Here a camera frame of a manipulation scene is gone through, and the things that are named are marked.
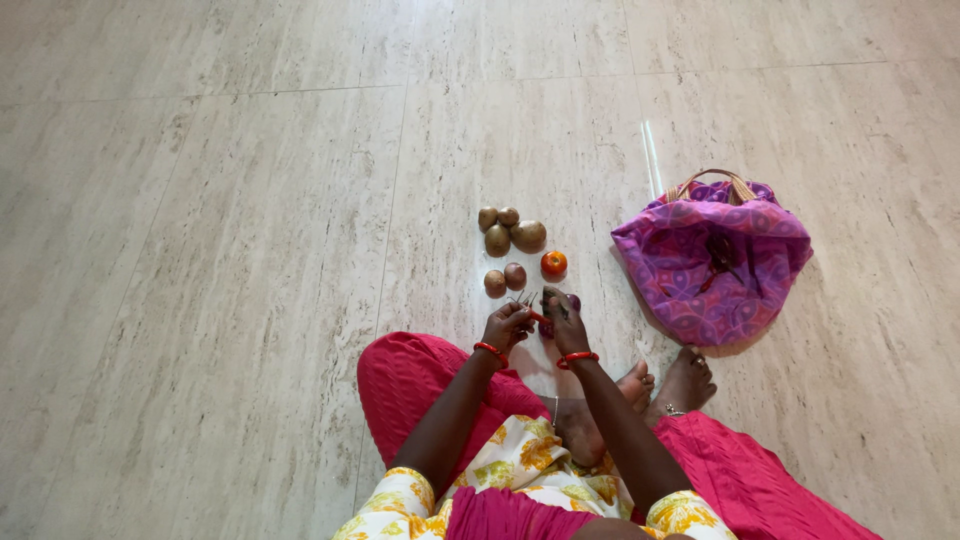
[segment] red tomato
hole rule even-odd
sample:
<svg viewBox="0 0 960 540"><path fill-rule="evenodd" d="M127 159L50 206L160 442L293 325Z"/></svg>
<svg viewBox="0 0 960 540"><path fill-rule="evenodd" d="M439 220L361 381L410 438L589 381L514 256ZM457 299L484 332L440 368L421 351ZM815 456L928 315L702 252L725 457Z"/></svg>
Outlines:
<svg viewBox="0 0 960 540"><path fill-rule="evenodd" d="M540 270L544 274L560 276L563 272L566 272L566 255L559 251L545 253L543 258L540 259Z"/></svg>

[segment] person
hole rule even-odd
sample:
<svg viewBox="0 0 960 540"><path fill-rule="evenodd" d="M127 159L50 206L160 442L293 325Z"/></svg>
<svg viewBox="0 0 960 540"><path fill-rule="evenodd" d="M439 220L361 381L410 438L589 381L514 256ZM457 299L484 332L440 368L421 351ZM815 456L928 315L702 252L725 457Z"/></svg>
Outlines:
<svg viewBox="0 0 960 540"><path fill-rule="evenodd" d="M878 538L699 412L716 385L692 349L651 402L643 360L614 382L566 296L547 286L542 304L583 400L537 396L509 369L533 331L517 303L471 355L408 332L364 351L358 390L388 471L335 540Z"/></svg>

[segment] red pants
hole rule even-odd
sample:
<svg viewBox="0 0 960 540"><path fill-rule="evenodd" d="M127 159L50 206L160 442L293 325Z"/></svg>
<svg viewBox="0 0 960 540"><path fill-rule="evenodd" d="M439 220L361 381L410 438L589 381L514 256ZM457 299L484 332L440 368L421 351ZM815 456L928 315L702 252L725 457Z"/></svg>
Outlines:
<svg viewBox="0 0 960 540"><path fill-rule="evenodd" d="M439 337L407 332L389 333L360 355L360 402L384 464L394 460L407 435L467 358L467 353ZM502 370L491 380L444 489L514 414L550 418L550 411L516 371ZM777 456L753 437L701 412L663 417L654 433L697 492L741 540L879 538L799 485Z"/></svg>

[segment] bangle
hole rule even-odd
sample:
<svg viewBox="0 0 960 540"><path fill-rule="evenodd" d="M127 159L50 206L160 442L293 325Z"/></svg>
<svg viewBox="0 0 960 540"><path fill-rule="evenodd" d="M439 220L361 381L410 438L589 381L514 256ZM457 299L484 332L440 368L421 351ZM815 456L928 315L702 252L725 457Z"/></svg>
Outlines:
<svg viewBox="0 0 960 540"><path fill-rule="evenodd" d="M577 358L591 358L598 362L600 361L600 356L597 353L571 353L566 356L561 356L560 359L557 360L557 367L568 370L570 366L566 363L570 360L576 360Z"/></svg>
<svg viewBox="0 0 960 540"><path fill-rule="evenodd" d="M507 361L507 356L501 353L500 350L494 347L493 345L487 345L483 341L477 341L476 343L473 344L473 350L476 351L477 349L486 349L491 353L493 353L493 355L496 356L497 358L500 358L500 361L503 362L503 369L507 369L510 367L510 362Z"/></svg>

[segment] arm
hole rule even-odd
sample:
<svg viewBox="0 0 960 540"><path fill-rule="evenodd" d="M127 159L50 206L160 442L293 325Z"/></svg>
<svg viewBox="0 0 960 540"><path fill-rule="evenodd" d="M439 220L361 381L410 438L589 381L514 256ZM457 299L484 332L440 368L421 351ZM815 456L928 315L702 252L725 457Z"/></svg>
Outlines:
<svg viewBox="0 0 960 540"><path fill-rule="evenodd" d="M514 345L532 331L530 308L511 302L487 319L483 342L509 356ZM390 468L408 467L418 471L430 482L434 493L439 493L467 443L487 384L503 367L490 351L474 351L403 442Z"/></svg>
<svg viewBox="0 0 960 540"><path fill-rule="evenodd" d="M566 295L554 287L544 287L543 300L543 311L553 322L560 353L589 352L584 323ZM584 358L569 362L569 366L583 385L590 415L638 509L645 514L663 497L693 489L684 470L634 412L599 363Z"/></svg>

